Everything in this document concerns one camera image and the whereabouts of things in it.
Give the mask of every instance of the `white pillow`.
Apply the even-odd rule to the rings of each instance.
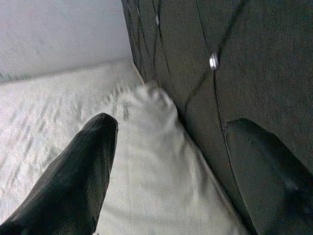
[[[95,234],[246,234],[163,90],[124,93],[111,114],[119,132]]]

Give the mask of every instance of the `bed sheet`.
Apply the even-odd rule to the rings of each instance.
[[[105,112],[119,132],[96,235],[246,234],[156,84],[115,64],[0,86],[0,222],[83,124]]]

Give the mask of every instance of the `white wall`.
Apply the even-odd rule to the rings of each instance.
[[[0,0],[3,77],[121,58],[131,50],[120,0]]]

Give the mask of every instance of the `wrinkled sheet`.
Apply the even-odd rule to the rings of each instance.
[[[82,125],[106,112],[119,132],[95,234],[246,234],[166,92],[135,88],[134,72],[114,66],[0,87],[1,222]]]

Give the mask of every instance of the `gray upholstered headboard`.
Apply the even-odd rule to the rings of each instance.
[[[251,233],[312,233],[312,3],[122,2],[134,63],[175,101]]]

